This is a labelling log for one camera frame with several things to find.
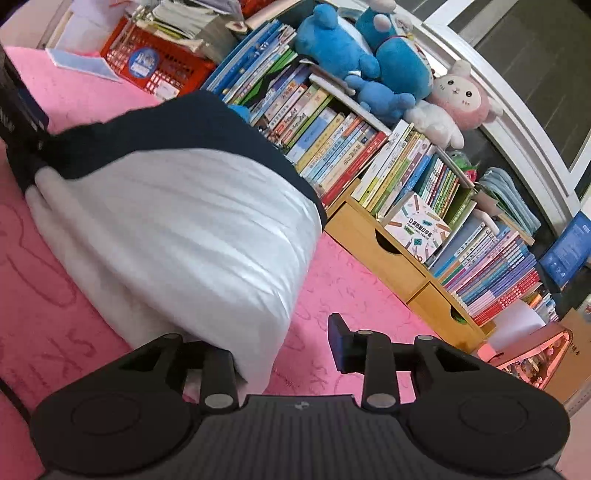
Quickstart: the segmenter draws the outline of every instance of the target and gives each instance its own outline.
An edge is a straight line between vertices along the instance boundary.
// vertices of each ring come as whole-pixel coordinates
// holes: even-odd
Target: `red plastic basket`
[[[216,68],[214,62],[197,57],[188,50],[156,37],[135,25],[121,35],[128,20],[122,18],[100,51],[100,55],[111,68],[139,88],[154,94],[158,87],[167,82],[184,95],[198,89]],[[138,78],[129,70],[129,59],[138,50],[149,47],[158,53],[158,64],[146,78]]]

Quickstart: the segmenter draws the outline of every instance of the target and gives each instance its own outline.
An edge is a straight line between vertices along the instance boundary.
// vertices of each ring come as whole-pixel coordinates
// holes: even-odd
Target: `white wall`
[[[37,48],[63,0],[29,0],[0,28],[3,45]]]

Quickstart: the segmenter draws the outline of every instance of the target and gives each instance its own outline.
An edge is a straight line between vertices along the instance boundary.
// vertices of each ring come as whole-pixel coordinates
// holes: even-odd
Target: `bookshelf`
[[[494,322],[477,326],[429,270],[351,196],[359,182],[356,179],[351,183],[328,208],[326,232],[443,340],[465,352],[473,351],[494,331]]]

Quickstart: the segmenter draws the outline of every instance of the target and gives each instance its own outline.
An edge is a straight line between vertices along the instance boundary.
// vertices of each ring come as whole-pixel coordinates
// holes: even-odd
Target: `stuffed animal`
[[[410,93],[425,98],[433,87],[433,74],[427,57],[411,34],[413,25],[403,15],[385,15],[384,1],[369,0],[369,8],[355,27],[375,52],[381,70],[381,82],[394,93]]]
[[[314,13],[297,29],[295,50],[313,58],[320,67],[344,79],[361,72],[368,78],[379,77],[379,63],[339,24],[336,10],[328,4],[316,5]]]
[[[357,93],[360,106],[390,127],[402,118],[405,110],[414,107],[414,97],[409,93],[396,94],[378,82],[363,80],[357,75],[345,77],[347,85]]]
[[[407,110],[404,119],[441,148],[451,144],[464,147],[461,130],[478,128],[503,114],[501,106],[470,78],[471,65],[458,60],[447,75],[435,80],[433,91],[415,108]]]

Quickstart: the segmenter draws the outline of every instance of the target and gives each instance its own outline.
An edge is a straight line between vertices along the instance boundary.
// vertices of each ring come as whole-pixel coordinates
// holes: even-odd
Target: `blue stuffed toy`
[[[357,75],[349,75],[345,81],[357,92],[360,106],[388,127],[397,123],[405,110],[415,106],[414,97],[409,93],[396,94],[381,83],[363,80]]]
[[[381,82],[394,93],[423,99],[433,87],[431,67],[413,40],[410,20],[398,14],[393,17],[394,23],[370,7],[358,18],[355,28],[375,52]]]
[[[313,58],[321,68],[340,79],[351,72],[361,72],[368,78],[379,77],[376,58],[339,25],[336,10],[328,4],[316,5],[314,13],[300,24],[295,50]]]

